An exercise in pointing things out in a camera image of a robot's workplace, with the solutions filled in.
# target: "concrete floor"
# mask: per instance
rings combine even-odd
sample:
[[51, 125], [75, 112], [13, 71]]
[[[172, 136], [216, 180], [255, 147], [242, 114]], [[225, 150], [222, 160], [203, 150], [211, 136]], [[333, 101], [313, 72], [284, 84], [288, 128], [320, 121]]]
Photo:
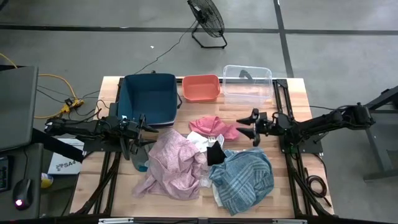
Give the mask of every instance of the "concrete floor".
[[[215, 0], [227, 28], [277, 29], [272, 0]], [[390, 0], [280, 0], [286, 29], [398, 30], [398, 2]], [[189, 27], [194, 18], [185, 0], [23, 0], [10, 1], [0, 23], [30, 25]], [[0, 52], [19, 65], [65, 77], [78, 96], [98, 90], [105, 75], [129, 75], [178, 41], [180, 32], [54, 32], [0, 30]], [[207, 43], [217, 43], [198, 34]], [[189, 35], [143, 72], [175, 75], [215, 73], [225, 65], [267, 67], [287, 77], [279, 34], [227, 33], [225, 50], [203, 50]], [[287, 35], [294, 76], [305, 79], [311, 105], [337, 107], [366, 103], [398, 85], [398, 36]], [[40, 78], [39, 85], [60, 80]], [[63, 100], [62, 95], [50, 93]], [[95, 100], [81, 109], [89, 111]], [[60, 103], [38, 94], [36, 115], [53, 114]], [[312, 109], [314, 116], [326, 113]], [[35, 120], [42, 129], [44, 121]], [[377, 171], [364, 131], [339, 130], [323, 141], [334, 209], [345, 218], [398, 223], [398, 179], [364, 183]], [[43, 212], [59, 215], [70, 191], [53, 194]]]

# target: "computer mouse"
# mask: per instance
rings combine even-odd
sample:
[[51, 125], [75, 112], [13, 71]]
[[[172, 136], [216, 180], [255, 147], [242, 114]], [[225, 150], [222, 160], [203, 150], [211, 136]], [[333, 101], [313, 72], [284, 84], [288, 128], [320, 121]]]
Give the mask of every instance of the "computer mouse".
[[12, 199], [18, 210], [27, 209], [32, 204], [32, 182], [30, 179], [22, 179], [12, 190]]

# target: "pink cloth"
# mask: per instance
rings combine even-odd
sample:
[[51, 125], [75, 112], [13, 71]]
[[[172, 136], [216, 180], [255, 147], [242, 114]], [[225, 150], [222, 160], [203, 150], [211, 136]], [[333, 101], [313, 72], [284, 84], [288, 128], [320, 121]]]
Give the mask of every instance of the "pink cloth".
[[157, 138], [148, 156], [146, 179], [136, 185], [134, 196], [161, 194], [179, 200], [199, 197], [200, 167], [206, 157], [193, 143], [170, 129]]
[[226, 125], [217, 116], [206, 116], [196, 121], [189, 122], [191, 131], [205, 135], [218, 136], [222, 134], [227, 141], [236, 140], [239, 137], [239, 131], [233, 125]]

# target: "blue plaid cloth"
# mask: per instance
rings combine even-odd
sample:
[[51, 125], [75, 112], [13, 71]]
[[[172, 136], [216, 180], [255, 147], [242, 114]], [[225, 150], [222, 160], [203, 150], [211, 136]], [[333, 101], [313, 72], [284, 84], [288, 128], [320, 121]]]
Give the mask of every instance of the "blue plaid cloth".
[[243, 152], [226, 150], [223, 163], [213, 165], [209, 178], [231, 215], [258, 204], [274, 188], [271, 163], [258, 147]]

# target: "salmon plastic bin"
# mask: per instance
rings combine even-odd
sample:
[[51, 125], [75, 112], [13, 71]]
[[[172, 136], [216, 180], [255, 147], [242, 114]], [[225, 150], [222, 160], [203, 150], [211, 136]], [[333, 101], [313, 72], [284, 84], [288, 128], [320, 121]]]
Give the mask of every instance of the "salmon plastic bin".
[[215, 101], [220, 93], [220, 81], [216, 75], [184, 77], [182, 93], [189, 103]]

